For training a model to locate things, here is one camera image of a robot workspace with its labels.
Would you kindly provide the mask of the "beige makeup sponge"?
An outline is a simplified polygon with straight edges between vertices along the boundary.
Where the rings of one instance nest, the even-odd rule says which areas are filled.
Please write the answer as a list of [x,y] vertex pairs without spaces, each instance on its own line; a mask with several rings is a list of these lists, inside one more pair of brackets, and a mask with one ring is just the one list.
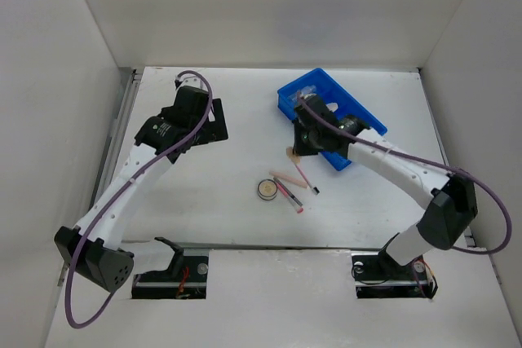
[[296,154],[294,152],[294,149],[292,147],[288,147],[286,150],[285,150],[285,153],[286,155],[289,157],[289,159],[296,165],[298,165],[301,161],[301,156],[299,156],[298,154]]

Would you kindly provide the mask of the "clear plastic bottle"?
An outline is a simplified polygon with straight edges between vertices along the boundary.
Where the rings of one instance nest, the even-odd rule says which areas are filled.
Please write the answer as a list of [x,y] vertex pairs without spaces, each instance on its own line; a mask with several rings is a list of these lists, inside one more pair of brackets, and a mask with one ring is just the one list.
[[305,86],[301,89],[297,89],[294,93],[288,96],[288,100],[293,103],[297,103],[300,97],[307,97],[308,95],[314,95],[316,93],[316,87],[314,85]]

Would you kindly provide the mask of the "round white powder puff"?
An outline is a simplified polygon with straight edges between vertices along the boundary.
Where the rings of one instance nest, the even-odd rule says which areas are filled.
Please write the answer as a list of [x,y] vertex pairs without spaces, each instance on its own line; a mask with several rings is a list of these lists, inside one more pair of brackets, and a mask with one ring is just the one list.
[[331,111],[335,112],[338,110],[338,104],[337,103],[328,103],[326,104],[326,107]]

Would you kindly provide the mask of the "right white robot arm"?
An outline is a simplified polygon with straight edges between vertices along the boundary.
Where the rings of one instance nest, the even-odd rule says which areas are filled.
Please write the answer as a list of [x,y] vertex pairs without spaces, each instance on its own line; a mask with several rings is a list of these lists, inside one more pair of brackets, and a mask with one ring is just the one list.
[[359,117],[338,119],[316,94],[299,96],[294,112],[296,156],[338,154],[396,185],[422,208],[422,217],[379,251],[378,269],[386,277],[397,277],[432,249],[451,249],[478,214],[470,179],[409,157]]

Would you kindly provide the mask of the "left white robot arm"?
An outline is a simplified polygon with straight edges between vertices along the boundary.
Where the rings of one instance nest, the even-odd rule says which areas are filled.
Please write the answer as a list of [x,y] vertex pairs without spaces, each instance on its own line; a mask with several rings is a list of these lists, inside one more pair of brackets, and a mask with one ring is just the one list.
[[163,237],[124,243],[123,235],[156,182],[190,148],[228,138],[223,106],[210,89],[181,86],[171,106],[138,130],[120,172],[74,225],[61,227],[54,242],[71,274],[108,293],[134,275],[156,272],[173,280],[182,272],[184,251]]

